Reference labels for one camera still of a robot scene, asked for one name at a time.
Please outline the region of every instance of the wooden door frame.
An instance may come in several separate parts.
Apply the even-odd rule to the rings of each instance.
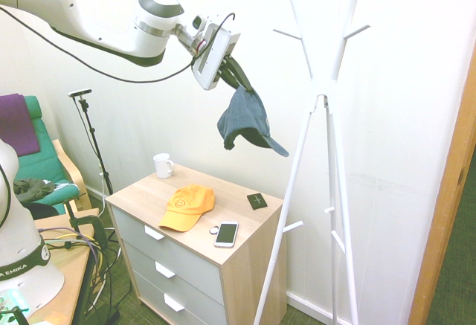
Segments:
[[[476,46],[461,98],[408,325],[425,325],[476,144]]]

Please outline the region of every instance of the coat rack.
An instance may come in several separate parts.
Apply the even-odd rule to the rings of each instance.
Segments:
[[[254,325],[259,325],[261,316],[263,314],[263,309],[265,306],[266,296],[269,291],[269,286],[271,284],[271,278],[273,276],[274,267],[277,261],[277,255],[279,253],[279,248],[281,244],[281,239],[283,238],[283,233],[302,225],[302,222],[297,222],[296,224],[289,225],[285,227],[286,218],[289,212],[289,201],[291,199],[292,190],[295,185],[296,175],[298,173],[299,163],[302,156],[304,143],[306,140],[307,131],[309,128],[309,123],[311,121],[312,113],[315,112],[317,108],[317,103],[319,97],[324,99],[324,107],[327,113],[327,157],[329,159],[329,207],[324,210],[324,212],[330,214],[330,224],[331,224],[331,254],[332,254],[332,320],[333,324],[337,325],[337,251],[339,247],[345,253],[345,260],[347,264],[347,285],[349,292],[350,300],[350,314],[352,325],[358,325],[358,311],[357,311],[357,300],[356,300],[356,285],[354,280],[354,267],[353,267],[353,255],[352,255],[352,245],[350,240],[350,221],[349,221],[349,205],[347,201],[347,183],[345,179],[345,168],[344,168],[344,150],[342,146],[342,131],[341,123],[339,120],[338,107],[336,106],[336,100],[334,97],[334,91],[337,87],[337,80],[339,75],[339,70],[341,68],[342,59],[344,57],[345,47],[347,40],[352,36],[355,36],[358,33],[369,28],[369,25],[363,25],[361,27],[352,27],[353,14],[356,9],[357,0],[341,0],[341,10],[339,14],[339,21],[337,27],[337,33],[335,35],[335,47],[332,60],[330,60],[331,68],[328,71],[329,76],[328,80],[324,83],[319,83],[315,80],[315,71],[316,63],[311,61],[309,51],[309,46],[307,46],[308,36],[303,34],[305,31],[302,29],[302,15],[300,11],[296,8],[293,0],[291,1],[292,9],[295,15],[297,26],[300,30],[300,36],[292,36],[288,33],[286,35],[300,39],[304,54],[306,55],[306,61],[309,68],[309,73],[311,76],[311,84],[315,90],[310,100],[309,109],[305,111],[304,119],[301,125],[300,135],[297,143],[297,149],[295,158],[292,162],[291,175],[289,177],[288,186],[286,188],[286,194],[283,200],[283,208],[281,210],[280,219],[278,222],[276,236],[274,238],[273,249],[271,251],[271,259],[269,260],[268,270],[266,272],[265,281],[263,284],[263,289],[261,291],[260,301],[258,303],[257,313],[254,319]],[[344,232],[344,241],[338,235],[336,230],[337,226],[337,216],[335,215],[335,210],[337,207],[336,202],[336,186],[338,186],[339,199],[341,206],[341,218],[342,218],[342,228]]]

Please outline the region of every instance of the drawer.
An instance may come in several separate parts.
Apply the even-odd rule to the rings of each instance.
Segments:
[[[206,325],[187,309],[176,311],[167,305],[165,303],[164,293],[138,273],[134,272],[134,278],[141,299],[166,317],[167,320],[172,321],[175,325]]]
[[[124,241],[224,305],[219,269],[214,264],[152,230],[128,213],[116,207],[112,207],[112,211]]]
[[[124,242],[132,269],[151,284],[168,294],[188,311],[207,325],[226,324],[225,307],[214,299],[191,286],[178,275],[158,267],[156,261],[140,252],[136,247]]]

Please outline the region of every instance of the wooden armrest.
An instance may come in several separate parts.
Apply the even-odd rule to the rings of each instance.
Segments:
[[[63,150],[61,143],[58,139],[53,141],[54,149],[57,152],[58,159],[63,165],[65,169],[66,175],[68,176],[68,180],[71,181],[73,184],[76,184],[80,189],[80,197],[76,204],[78,210],[88,210],[92,208],[91,200],[89,199],[88,191],[86,190],[86,186],[83,181],[83,177],[81,176],[81,172],[79,169],[74,165],[73,161],[66,155],[65,151]]]

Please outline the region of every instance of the floor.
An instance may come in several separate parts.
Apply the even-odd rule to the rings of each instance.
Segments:
[[[94,198],[91,198],[91,203],[93,207],[102,206],[101,202]],[[111,219],[107,211],[104,212],[101,219],[103,220],[105,228],[112,227]],[[115,258],[114,250],[118,248],[118,244],[110,242],[110,247],[112,250],[108,251],[108,258],[111,262]],[[111,270],[112,297],[110,297],[111,292],[109,291],[109,287],[111,284],[109,284],[104,287],[103,293],[95,304],[96,309],[102,304],[112,303],[116,305],[119,303],[117,309],[119,310],[120,316],[118,320],[114,322],[115,325],[167,325],[167,323],[152,310],[140,304],[134,291],[130,291],[130,278],[122,257],[119,258]],[[288,305],[287,313],[281,321],[281,325],[323,325],[323,323]]]
[[[476,158],[472,159],[427,325],[476,324]]]

